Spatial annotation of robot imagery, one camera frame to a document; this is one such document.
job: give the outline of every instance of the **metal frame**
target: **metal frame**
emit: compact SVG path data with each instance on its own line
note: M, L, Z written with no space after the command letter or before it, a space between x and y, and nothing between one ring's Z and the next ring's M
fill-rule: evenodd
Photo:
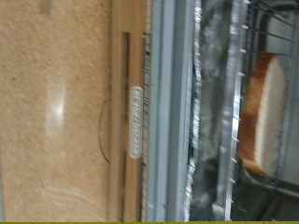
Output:
M192 0L155 0L152 18L147 221L183 221L191 107Z

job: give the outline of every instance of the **bread crust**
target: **bread crust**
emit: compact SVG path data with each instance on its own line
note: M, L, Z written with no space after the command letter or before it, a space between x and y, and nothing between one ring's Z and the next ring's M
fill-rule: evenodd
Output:
M256 126L261 108L265 80L268 68L277 55L260 55L249 82L249 91L245 112L240 123L238 156L245 166L259 175L269 175L256 159Z

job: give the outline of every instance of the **bread slice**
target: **bread slice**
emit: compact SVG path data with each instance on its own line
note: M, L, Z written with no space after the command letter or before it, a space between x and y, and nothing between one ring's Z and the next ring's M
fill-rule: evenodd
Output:
M287 76L273 54L260 55L250 78L239 132L238 155L259 175L271 175L277 155Z

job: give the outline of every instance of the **cork surface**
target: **cork surface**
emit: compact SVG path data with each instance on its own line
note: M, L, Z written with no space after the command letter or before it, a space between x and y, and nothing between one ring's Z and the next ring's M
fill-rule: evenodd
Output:
M107 218L110 0L0 2L6 221Z

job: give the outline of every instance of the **aluminum foil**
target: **aluminum foil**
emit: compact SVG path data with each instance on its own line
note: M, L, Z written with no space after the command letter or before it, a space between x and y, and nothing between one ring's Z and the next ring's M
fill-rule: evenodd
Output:
M190 197L190 216L186 217L216 220L211 206L216 200L232 1L195 0L194 3L192 152L186 195L187 199Z

